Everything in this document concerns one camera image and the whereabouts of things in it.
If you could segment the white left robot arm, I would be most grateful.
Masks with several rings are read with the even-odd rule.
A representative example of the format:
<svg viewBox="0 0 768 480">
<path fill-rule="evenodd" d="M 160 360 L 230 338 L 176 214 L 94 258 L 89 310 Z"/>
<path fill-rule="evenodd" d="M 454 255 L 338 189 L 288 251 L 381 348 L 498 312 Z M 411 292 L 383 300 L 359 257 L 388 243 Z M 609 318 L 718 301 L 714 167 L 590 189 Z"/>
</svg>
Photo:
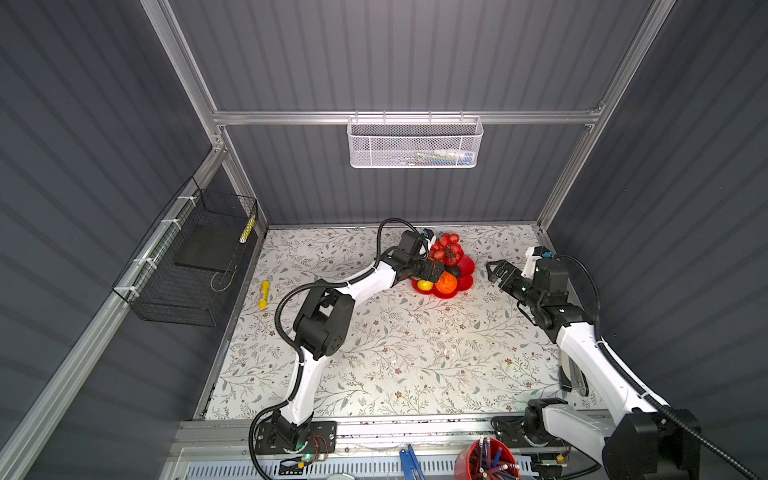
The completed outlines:
<svg viewBox="0 0 768 480">
<path fill-rule="evenodd" d="M 275 328 L 294 350 L 296 363 L 273 424 L 291 434 L 310 424 L 323 371 L 346 341 L 355 308 L 405 280 L 435 283 L 445 272 L 429 258 L 437 241 L 432 230 L 408 225 L 399 243 L 386 250 L 382 235 L 377 232 L 374 260 L 366 269 L 337 282 L 320 279 L 301 285 L 278 303 Z"/>
</svg>

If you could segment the red fake lychee bunch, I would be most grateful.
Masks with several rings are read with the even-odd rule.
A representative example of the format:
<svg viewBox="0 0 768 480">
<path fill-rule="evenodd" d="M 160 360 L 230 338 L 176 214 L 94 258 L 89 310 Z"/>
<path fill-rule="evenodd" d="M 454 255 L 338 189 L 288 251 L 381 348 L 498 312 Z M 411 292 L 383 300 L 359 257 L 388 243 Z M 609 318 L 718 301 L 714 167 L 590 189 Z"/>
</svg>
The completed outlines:
<svg viewBox="0 0 768 480">
<path fill-rule="evenodd" d="M 430 258 L 448 267 L 457 266 L 464 256 L 460 236 L 455 233 L 443 234 L 430 249 Z"/>
</svg>

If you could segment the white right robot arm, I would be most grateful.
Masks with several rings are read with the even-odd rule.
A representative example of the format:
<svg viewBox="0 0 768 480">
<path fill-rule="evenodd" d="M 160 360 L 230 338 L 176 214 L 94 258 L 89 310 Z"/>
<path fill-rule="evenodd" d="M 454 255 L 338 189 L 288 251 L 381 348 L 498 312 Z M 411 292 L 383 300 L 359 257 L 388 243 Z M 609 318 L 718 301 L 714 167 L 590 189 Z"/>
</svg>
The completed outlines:
<svg viewBox="0 0 768 480">
<path fill-rule="evenodd" d="M 696 479 L 700 429 L 687 410 L 674 410 L 618 358 L 597 322 L 571 303 L 568 269 L 544 247 L 527 252 L 525 267 L 506 260 L 486 265 L 488 278 L 558 346 L 610 412 L 599 421 L 562 399 L 529 401 L 522 433 L 534 446 L 562 440 L 596 461 L 611 479 Z"/>
</svg>

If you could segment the orange fake bell pepper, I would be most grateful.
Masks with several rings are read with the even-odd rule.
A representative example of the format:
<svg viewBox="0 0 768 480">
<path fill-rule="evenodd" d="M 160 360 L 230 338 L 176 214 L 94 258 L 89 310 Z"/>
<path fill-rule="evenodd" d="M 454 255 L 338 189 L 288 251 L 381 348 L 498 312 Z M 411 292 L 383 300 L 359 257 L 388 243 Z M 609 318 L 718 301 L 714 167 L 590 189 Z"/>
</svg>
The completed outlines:
<svg viewBox="0 0 768 480">
<path fill-rule="evenodd" d="M 435 294 L 441 298 L 450 298 L 456 294 L 457 290 L 458 279 L 448 271 L 443 272 L 440 279 L 434 284 Z"/>
</svg>

